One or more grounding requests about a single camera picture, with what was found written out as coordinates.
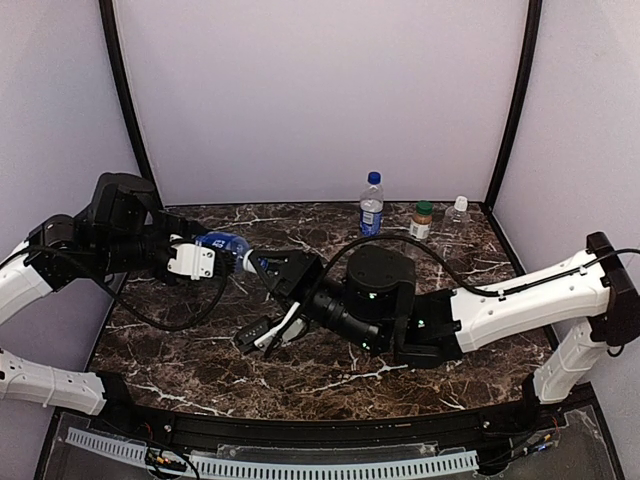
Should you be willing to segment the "black corner frame post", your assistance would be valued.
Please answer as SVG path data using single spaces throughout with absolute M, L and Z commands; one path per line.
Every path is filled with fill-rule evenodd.
M 516 134 L 518 132 L 533 68 L 542 9 L 543 0 L 530 0 L 528 2 L 522 47 L 514 81 L 512 98 L 494 169 L 484 199 L 484 206 L 490 214 L 495 210 L 515 144 Z
M 141 177 L 152 184 L 155 189 L 155 200 L 160 207 L 163 207 L 129 85 L 116 19 L 116 5 L 112 0 L 99 0 L 98 6 L 112 78 L 137 169 Z

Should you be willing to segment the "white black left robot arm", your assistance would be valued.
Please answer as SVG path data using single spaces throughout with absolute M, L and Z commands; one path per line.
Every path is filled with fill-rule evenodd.
M 242 242 L 216 240 L 196 221 L 166 212 L 153 183 L 129 173 L 104 173 L 77 215 L 54 215 L 32 230 L 1 263 L 1 319 L 73 281 L 90 279 L 109 296 L 110 274 L 149 271 L 172 284 L 226 279 L 267 266 Z M 1 396 L 98 416 L 130 397 L 115 374 L 75 372 L 1 352 Z

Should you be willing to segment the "black right corner frame post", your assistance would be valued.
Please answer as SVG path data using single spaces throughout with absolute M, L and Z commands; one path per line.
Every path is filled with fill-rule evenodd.
M 518 132 L 533 68 L 542 9 L 543 0 L 530 0 L 528 2 L 522 47 L 514 81 L 512 98 L 494 169 L 484 199 L 484 206 L 490 214 L 495 210 L 515 144 L 516 134 Z

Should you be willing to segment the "blue cap water bottle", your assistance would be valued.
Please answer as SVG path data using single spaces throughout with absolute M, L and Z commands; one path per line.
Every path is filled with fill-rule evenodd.
M 381 174 L 371 171 L 367 176 L 367 185 L 360 195 L 359 225 L 364 237 L 375 236 L 380 232 L 384 208 L 384 192 Z

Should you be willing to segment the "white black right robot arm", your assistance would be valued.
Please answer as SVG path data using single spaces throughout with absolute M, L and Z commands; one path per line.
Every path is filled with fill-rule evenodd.
M 549 268 L 488 286 L 457 279 L 451 289 L 416 291 L 414 261 L 384 247 L 382 237 L 343 247 L 341 281 L 331 264 L 300 250 L 252 250 L 245 270 L 255 273 L 281 304 L 284 317 L 255 334 L 250 347 L 265 354 L 292 342 L 310 323 L 373 356 L 432 369 L 518 333 L 571 321 L 568 335 L 524 383 L 535 405 L 564 401 L 611 347 L 639 336 L 639 293 L 621 253 L 601 232 L 583 250 Z

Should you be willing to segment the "blue label Pocari bottle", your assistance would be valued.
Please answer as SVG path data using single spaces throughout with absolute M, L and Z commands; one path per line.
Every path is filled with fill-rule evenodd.
M 221 269 L 222 263 L 225 263 L 228 274 L 256 273 L 249 262 L 249 253 L 252 251 L 252 247 L 244 237 L 227 232 L 210 231 L 197 236 L 195 240 L 201 245 L 217 251 L 216 267 Z

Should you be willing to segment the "black front frame rail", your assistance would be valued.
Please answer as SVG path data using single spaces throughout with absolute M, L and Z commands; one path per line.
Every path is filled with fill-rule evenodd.
M 509 440 L 563 426 L 563 409 L 533 402 L 524 383 L 522 399 L 454 413 L 382 420 L 278 421 L 196 415 L 133 403 L 124 382 L 107 376 L 116 394 L 91 424 L 108 432 L 152 440 L 178 451 L 216 451 L 222 445 L 285 448 L 386 447 L 409 443 L 503 451 Z

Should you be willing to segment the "clear plastic bottle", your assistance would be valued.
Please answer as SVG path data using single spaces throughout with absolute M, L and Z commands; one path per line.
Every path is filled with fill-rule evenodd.
M 448 242 L 456 242 L 464 238 L 470 221 L 468 199 L 459 195 L 454 204 L 444 213 L 442 224 L 443 238 Z

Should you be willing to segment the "green lid brown jar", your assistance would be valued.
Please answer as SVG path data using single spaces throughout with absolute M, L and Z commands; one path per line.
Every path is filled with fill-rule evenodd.
M 433 221 L 433 204 L 430 201 L 421 200 L 415 204 L 415 210 L 411 217 L 409 234 L 417 240 L 424 240 L 429 236 Z

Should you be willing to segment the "black left corner frame post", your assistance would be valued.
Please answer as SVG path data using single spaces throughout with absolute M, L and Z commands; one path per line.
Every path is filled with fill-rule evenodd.
M 141 177 L 152 184 L 155 189 L 155 200 L 160 207 L 163 207 L 129 85 L 116 19 L 116 5 L 112 0 L 99 0 L 98 6 L 112 78 L 137 169 Z

